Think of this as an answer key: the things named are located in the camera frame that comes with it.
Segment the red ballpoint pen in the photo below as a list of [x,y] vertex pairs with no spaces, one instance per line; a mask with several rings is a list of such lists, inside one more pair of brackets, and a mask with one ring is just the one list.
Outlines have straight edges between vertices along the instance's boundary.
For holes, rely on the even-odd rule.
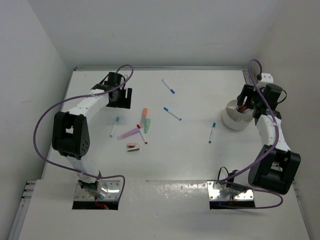
[[248,109],[248,108],[247,108],[246,106],[244,106],[244,105],[237,107],[237,110],[238,110],[240,113],[244,112],[244,111],[247,110],[247,109]]

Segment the red capped white marker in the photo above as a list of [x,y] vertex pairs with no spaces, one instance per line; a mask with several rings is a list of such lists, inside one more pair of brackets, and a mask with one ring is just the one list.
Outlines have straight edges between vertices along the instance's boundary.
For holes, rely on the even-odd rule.
[[141,130],[140,125],[137,124],[136,127],[137,127],[138,130],[139,130],[139,134],[140,134],[140,136],[141,136],[141,138],[142,138],[143,143],[144,143],[145,145],[147,145],[147,144],[148,144],[148,141],[147,141],[146,138],[144,137],[144,134],[142,133],[142,130]]

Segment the blue capped white marker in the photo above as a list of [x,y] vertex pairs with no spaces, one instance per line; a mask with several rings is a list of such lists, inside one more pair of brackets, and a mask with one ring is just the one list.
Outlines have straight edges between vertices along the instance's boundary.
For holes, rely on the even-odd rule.
[[175,91],[166,83],[164,79],[161,80],[162,83],[169,89],[172,94],[175,94]]

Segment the teal capped white marker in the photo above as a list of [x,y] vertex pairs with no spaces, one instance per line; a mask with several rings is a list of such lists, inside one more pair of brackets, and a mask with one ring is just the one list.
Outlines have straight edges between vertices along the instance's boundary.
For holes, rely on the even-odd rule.
[[214,135],[214,132],[215,132],[215,128],[216,128],[216,123],[214,122],[212,124],[212,127],[211,127],[211,132],[210,132],[210,135],[209,135],[209,140],[208,140],[208,143],[211,144],[212,141],[213,141],[213,135]]

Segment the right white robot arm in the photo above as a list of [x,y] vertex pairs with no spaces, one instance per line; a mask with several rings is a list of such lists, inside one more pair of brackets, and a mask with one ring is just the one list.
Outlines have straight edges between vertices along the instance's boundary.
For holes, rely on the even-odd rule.
[[245,84],[222,113],[224,124],[235,131],[244,130],[251,121],[258,129],[262,149],[255,161],[243,170],[252,186],[285,195],[295,178],[301,156],[291,151],[284,138],[282,116],[276,110],[284,90],[273,83],[261,88]]

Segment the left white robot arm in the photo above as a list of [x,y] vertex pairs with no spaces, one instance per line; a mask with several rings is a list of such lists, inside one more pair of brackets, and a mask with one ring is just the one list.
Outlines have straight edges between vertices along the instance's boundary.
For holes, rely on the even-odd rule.
[[100,171],[86,157],[90,148],[89,122],[105,107],[131,108],[132,89],[125,88],[126,77],[109,72],[94,85],[88,97],[70,110],[59,111],[54,116],[52,148],[64,156],[78,170],[80,187],[91,195],[99,193]]

